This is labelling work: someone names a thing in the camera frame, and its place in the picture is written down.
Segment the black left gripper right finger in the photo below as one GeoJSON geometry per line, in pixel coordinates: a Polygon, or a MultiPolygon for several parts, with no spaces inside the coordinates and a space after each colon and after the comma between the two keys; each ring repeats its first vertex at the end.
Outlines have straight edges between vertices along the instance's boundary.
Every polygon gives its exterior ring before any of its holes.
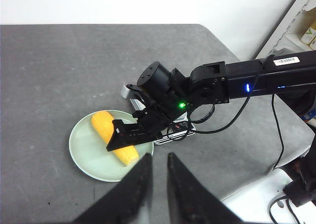
{"type": "Polygon", "coordinates": [[[172,224],[244,223],[210,193],[173,152],[167,158],[167,197],[172,224]]]}

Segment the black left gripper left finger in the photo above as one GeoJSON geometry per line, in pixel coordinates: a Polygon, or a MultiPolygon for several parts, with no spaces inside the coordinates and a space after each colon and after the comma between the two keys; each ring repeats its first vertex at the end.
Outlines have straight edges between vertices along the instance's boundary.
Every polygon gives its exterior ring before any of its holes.
{"type": "Polygon", "coordinates": [[[145,154],[123,179],[80,214],[76,224],[148,224],[153,197],[153,161],[145,154]]]}

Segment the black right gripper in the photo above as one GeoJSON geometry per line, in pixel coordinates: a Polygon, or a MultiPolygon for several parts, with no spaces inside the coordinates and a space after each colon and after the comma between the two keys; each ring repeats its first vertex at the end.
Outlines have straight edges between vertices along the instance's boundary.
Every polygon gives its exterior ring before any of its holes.
{"type": "Polygon", "coordinates": [[[114,131],[107,151],[159,139],[162,130],[192,109],[188,99],[189,78],[176,68],[169,71],[160,62],[153,62],[141,73],[136,85],[144,96],[145,111],[137,115],[137,123],[112,121],[114,131]]]}

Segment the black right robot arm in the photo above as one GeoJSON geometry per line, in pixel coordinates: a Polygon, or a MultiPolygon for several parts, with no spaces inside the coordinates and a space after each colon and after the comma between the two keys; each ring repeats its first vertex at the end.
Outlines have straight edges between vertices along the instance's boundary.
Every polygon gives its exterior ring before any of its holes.
{"type": "Polygon", "coordinates": [[[316,86],[315,51],[298,52],[244,62],[216,62],[196,67],[190,76],[178,69],[168,70],[161,63],[150,64],[128,95],[144,108],[135,111],[136,123],[113,120],[111,139],[106,147],[113,151],[162,137],[162,131],[175,119],[202,105],[226,104],[230,99],[247,98],[316,86]]]}

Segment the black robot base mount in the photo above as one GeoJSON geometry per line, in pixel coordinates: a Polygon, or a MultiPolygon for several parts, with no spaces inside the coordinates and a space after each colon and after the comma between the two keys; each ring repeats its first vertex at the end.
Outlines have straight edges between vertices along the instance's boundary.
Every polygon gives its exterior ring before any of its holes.
{"type": "Polygon", "coordinates": [[[316,200],[316,138],[300,162],[300,177],[287,184],[284,194],[296,207],[316,200]]]}

